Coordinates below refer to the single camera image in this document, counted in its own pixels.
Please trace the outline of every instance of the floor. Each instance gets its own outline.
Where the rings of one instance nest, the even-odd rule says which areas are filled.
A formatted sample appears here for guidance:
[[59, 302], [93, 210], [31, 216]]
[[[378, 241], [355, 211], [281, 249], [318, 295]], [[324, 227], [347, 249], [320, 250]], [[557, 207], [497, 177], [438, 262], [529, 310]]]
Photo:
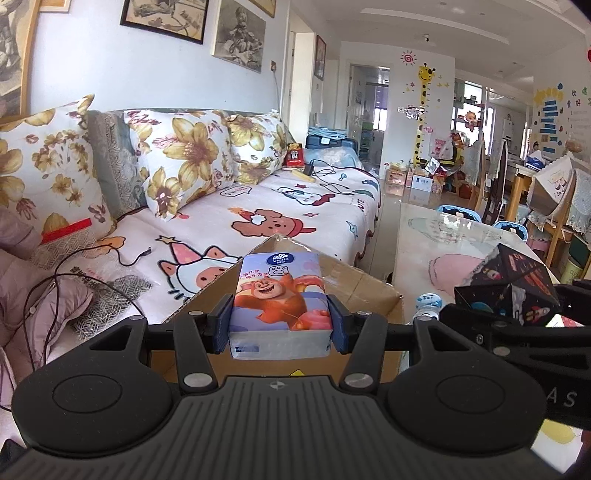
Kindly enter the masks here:
[[455, 193], [434, 194], [416, 189], [405, 188], [402, 195], [395, 193], [380, 180], [382, 186], [382, 207], [374, 236], [371, 238], [365, 256], [359, 261], [358, 268], [380, 280], [386, 280], [393, 272], [396, 262], [398, 224], [400, 206], [411, 203], [436, 210], [440, 205], [467, 207], [468, 200], [461, 199]]

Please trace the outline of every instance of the picture frame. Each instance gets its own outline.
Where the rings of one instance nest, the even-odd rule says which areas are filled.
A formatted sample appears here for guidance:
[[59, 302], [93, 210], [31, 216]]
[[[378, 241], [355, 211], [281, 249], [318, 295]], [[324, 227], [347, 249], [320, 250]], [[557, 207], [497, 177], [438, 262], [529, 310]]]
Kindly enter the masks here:
[[220, 0], [212, 55], [262, 72], [267, 23], [235, 0]]
[[203, 45], [209, 0], [125, 0], [120, 25]]
[[[41, 0], [21, 0], [8, 9], [9, 30], [16, 49], [13, 53], [0, 49], [4, 54], [0, 55], [0, 124], [29, 114], [30, 63], [40, 5]], [[16, 9], [18, 16], [12, 14]]]
[[271, 18], [275, 18], [277, 11], [277, 0], [251, 0], [258, 8], [263, 10]]
[[41, 0], [40, 12], [68, 13], [72, 0]]
[[326, 42], [320, 35], [316, 35], [316, 55], [314, 56], [314, 76], [324, 81], [324, 67], [326, 65]]

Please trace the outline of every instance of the red snack bag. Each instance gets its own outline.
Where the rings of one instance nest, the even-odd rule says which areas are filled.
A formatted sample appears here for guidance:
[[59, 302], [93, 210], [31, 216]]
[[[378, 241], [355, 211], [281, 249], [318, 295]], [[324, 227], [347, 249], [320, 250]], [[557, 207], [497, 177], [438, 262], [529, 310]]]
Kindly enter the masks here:
[[301, 143], [290, 143], [285, 156], [286, 167], [304, 167], [304, 149]]

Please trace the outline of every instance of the blue chair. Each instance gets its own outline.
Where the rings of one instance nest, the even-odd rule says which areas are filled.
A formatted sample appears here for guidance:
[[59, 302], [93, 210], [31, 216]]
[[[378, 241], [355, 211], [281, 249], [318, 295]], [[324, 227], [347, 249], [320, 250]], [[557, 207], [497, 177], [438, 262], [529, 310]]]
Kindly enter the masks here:
[[437, 211], [441, 213], [447, 213], [449, 215], [462, 216], [468, 220], [472, 220], [473, 222], [482, 223], [482, 218], [480, 218], [480, 215], [469, 208], [456, 207], [455, 205], [441, 205]]
[[506, 220], [501, 220], [500, 222], [495, 223], [493, 227], [499, 228], [501, 230], [506, 230], [507, 232], [513, 232], [524, 242], [527, 242], [527, 228], [525, 228], [523, 225], [520, 225], [515, 222], [507, 222]]

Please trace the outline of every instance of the sofa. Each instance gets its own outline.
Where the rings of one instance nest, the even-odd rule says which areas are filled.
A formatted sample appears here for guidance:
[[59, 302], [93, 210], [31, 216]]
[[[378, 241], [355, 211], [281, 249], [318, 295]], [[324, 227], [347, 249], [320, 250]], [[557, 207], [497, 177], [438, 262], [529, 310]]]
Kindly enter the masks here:
[[[150, 324], [168, 321], [184, 302], [275, 233], [348, 264], [364, 255], [373, 235], [381, 202], [377, 180], [357, 168], [328, 164], [316, 165], [314, 181], [282, 169], [259, 184], [235, 183], [187, 204], [164, 222], [147, 208], [145, 179], [123, 111], [89, 111], [87, 121], [95, 175], [116, 228], [94, 244], [104, 248], [73, 256], [60, 271], [84, 273], [117, 287]], [[122, 266], [119, 259], [133, 265]], [[112, 290], [85, 283], [93, 300], [63, 329], [49, 360], [138, 314]], [[0, 440], [20, 439], [9, 413], [0, 412], [0, 428]]]

